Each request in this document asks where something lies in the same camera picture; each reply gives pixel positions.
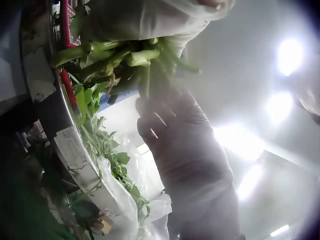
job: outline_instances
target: bunch of vegetables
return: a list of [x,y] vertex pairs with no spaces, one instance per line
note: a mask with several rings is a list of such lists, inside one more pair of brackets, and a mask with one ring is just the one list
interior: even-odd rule
[[[70,26],[73,36],[78,36],[86,15],[85,6],[78,5]],[[149,98],[157,91],[157,83],[151,84],[154,79],[160,79],[166,87],[170,87],[176,65],[193,73],[199,73],[200,70],[176,56],[164,38],[86,42],[54,53],[51,65],[61,67],[68,73],[80,110],[79,114],[73,114],[73,118],[89,154],[95,161],[98,156],[110,161],[113,176],[135,200],[138,220],[142,222],[150,211],[148,201],[127,176],[124,165],[130,159],[128,155],[114,151],[119,145],[113,139],[115,132],[108,134],[101,130],[104,118],[98,119],[96,116],[100,97],[102,93],[110,95],[108,103],[113,104],[120,93],[138,85],[140,96]]]

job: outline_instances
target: bright light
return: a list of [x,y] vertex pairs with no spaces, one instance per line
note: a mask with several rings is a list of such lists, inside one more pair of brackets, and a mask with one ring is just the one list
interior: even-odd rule
[[274,123],[280,123],[288,115],[292,107],[292,97],[288,92],[273,95],[268,102],[267,110]]
[[240,125],[214,128],[218,142],[246,160],[257,160],[264,150],[263,142]]
[[255,165],[247,172],[237,191],[239,200],[245,200],[252,193],[261,175],[262,165]]
[[301,44],[294,39],[282,42],[278,50],[278,67],[281,73],[289,76],[296,70],[303,59],[303,49]]
[[137,147],[138,152],[142,155],[144,153],[146,153],[147,151],[149,151],[148,146],[144,143],[141,146]]
[[270,236],[271,237],[274,237],[274,236],[277,236],[278,234],[284,232],[285,230],[288,230],[289,229],[289,225],[284,225],[283,227],[277,229],[276,231],[270,233]]

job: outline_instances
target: blue edge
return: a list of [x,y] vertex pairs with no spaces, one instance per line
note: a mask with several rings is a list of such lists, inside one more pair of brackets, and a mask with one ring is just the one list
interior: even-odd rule
[[[131,96],[133,96],[133,95],[135,95],[137,93],[138,93],[138,86],[136,86],[135,88],[133,88],[129,92],[125,92],[125,93],[119,94],[119,96],[118,96],[118,98],[117,98],[117,100],[116,100],[116,102],[114,104],[116,104],[116,103],[118,103],[118,102],[120,102],[120,101],[122,101],[122,100],[124,100],[124,99],[126,99],[128,97],[131,97]],[[109,98],[110,98],[110,96],[106,97],[105,93],[102,94],[102,96],[100,98],[100,104],[99,104],[100,108],[99,108],[98,112],[100,112],[100,111],[102,111],[102,110],[104,110],[104,109],[106,109],[106,108],[111,106],[110,104],[108,104]]]

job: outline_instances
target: white glove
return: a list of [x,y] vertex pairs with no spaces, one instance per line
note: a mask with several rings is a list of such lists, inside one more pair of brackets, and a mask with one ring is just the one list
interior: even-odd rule
[[168,36],[174,51],[181,55],[188,41],[210,21],[225,17],[236,0],[91,1],[90,14],[81,30],[84,40],[142,40]]

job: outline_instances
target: ceiling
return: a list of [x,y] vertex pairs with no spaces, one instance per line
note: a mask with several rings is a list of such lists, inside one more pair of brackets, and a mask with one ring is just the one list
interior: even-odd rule
[[[275,64],[281,40],[297,37],[307,50],[315,43],[295,11],[275,0],[238,0],[228,17],[210,23],[188,44],[188,59],[201,66],[202,75],[181,75],[212,126],[240,123],[264,141],[262,178],[250,198],[240,202],[242,230],[248,240],[266,239],[286,224],[297,226],[319,193],[319,127],[296,105],[279,124],[272,123],[266,111],[272,94],[285,86]],[[127,135],[138,147],[143,141],[136,128],[136,98],[99,114],[107,118],[108,131]],[[252,163],[226,152],[237,188]],[[278,239],[291,234],[292,230],[287,231]]]

